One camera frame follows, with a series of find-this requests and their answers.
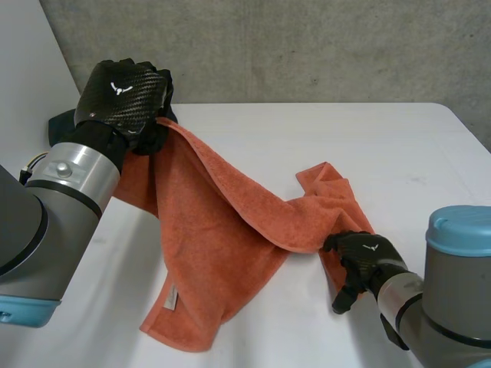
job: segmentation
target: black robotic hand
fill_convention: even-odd
[[[159,151],[167,137],[157,124],[170,108],[173,85],[168,70],[131,59],[102,61],[92,71],[75,110],[75,125],[103,123],[122,137],[136,154]]]
[[[346,282],[332,304],[343,314],[351,309],[359,294],[370,291],[375,297],[385,281],[407,272],[407,266],[394,246],[383,236],[368,232],[330,235],[323,250],[336,251],[346,269]]]

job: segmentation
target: towel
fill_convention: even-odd
[[[305,196],[284,201],[180,125],[159,123],[170,131],[164,148],[151,156],[128,153],[114,194],[160,220],[167,276],[143,332],[180,350],[208,350],[220,325],[290,252],[318,252],[341,289],[346,274],[333,251],[320,251],[325,239],[372,229],[349,182],[330,164],[298,173]]]

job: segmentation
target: concrete wall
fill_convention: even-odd
[[[432,101],[491,149],[489,0],[41,0],[79,88],[103,59],[175,101]]]

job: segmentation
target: gray robot arm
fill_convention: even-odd
[[[45,325],[112,196],[128,150],[158,151],[169,108],[168,71],[131,60],[99,63],[78,103],[76,128],[25,186],[0,166],[0,323]]]
[[[490,367],[490,230],[490,207],[433,213],[424,282],[386,238],[354,232],[329,237],[325,250],[336,251],[347,270],[334,311],[349,311],[360,293],[370,291],[389,340],[425,367]]]

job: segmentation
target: white tag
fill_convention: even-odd
[[[173,311],[174,309],[176,309],[176,302],[177,302],[177,289],[175,285],[172,285],[169,289],[169,293],[167,294],[166,302],[163,304],[163,307]]]

